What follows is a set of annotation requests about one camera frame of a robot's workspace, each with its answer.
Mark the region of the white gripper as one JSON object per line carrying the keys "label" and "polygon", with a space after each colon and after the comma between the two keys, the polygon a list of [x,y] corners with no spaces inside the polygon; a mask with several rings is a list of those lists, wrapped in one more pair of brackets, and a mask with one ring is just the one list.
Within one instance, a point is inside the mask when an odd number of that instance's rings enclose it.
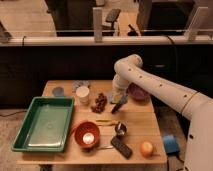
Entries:
{"label": "white gripper", "polygon": [[118,85],[112,86],[112,92],[108,92],[107,98],[109,102],[117,103],[121,99],[121,103],[125,104],[128,101],[128,95],[124,95],[126,93],[126,88]]}

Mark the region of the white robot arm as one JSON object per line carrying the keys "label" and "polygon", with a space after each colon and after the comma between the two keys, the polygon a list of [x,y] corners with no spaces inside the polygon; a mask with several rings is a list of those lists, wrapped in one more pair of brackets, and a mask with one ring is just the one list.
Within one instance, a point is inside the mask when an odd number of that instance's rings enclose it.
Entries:
{"label": "white robot arm", "polygon": [[184,171],[213,171],[213,98],[141,69],[137,54],[117,60],[112,97],[134,83],[190,121]]}

